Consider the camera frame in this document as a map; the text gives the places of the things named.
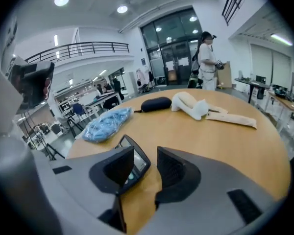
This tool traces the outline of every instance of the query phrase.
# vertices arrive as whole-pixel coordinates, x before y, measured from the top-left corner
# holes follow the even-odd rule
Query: button
[[[134,178],[134,175],[132,174],[132,172],[130,173],[129,177],[130,180],[132,180]]]

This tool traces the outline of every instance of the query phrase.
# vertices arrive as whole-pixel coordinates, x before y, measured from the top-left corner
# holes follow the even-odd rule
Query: wooden tabletop
[[[227,163],[262,186],[274,199],[285,197],[291,181],[287,150],[277,130],[260,111],[231,95],[199,89],[167,90],[146,94],[118,107],[133,107],[151,98],[172,99],[177,92],[187,91],[197,100],[223,107],[231,114],[257,120],[257,130],[251,127],[205,120],[196,121],[186,113],[171,109],[150,113],[135,113],[119,132],[109,140],[93,144],[76,140],[68,158],[92,155],[115,147],[124,134],[129,135],[144,150],[152,165],[144,178],[122,196],[122,208],[128,234],[137,233],[155,212],[154,198],[161,190],[157,170],[157,146],[178,149]]]
[[[241,82],[241,83],[244,83],[244,84],[253,85],[255,87],[261,87],[261,88],[265,88],[265,89],[269,89],[270,88],[269,85],[266,85],[266,84],[261,83],[261,82],[258,82],[258,81],[246,81],[246,80],[241,80],[239,78],[235,78],[234,80],[235,81],[238,81],[238,82]]]
[[[280,98],[275,95],[274,92],[269,92],[270,96],[274,97],[276,100],[278,100],[280,103],[282,103],[285,107],[287,107],[290,111],[294,112],[294,103],[290,102],[286,99]]]

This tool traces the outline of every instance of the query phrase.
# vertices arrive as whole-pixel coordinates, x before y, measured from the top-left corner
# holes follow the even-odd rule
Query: clear plastic wrap
[[[83,139],[89,142],[102,142],[110,138],[134,113],[131,107],[109,111],[94,119],[86,128]]]

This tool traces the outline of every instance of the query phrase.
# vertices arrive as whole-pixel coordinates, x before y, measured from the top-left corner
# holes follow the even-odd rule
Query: doorway
[[[180,42],[161,48],[168,85],[187,84],[192,62],[188,42]]]

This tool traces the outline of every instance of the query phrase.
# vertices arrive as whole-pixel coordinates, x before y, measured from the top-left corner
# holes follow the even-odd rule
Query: white shirt
[[[203,63],[203,60],[216,61],[214,54],[211,51],[211,47],[203,43],[199,47],[198,63],[202,71],[214,72],[216,70],[214,65],[208,65]]]

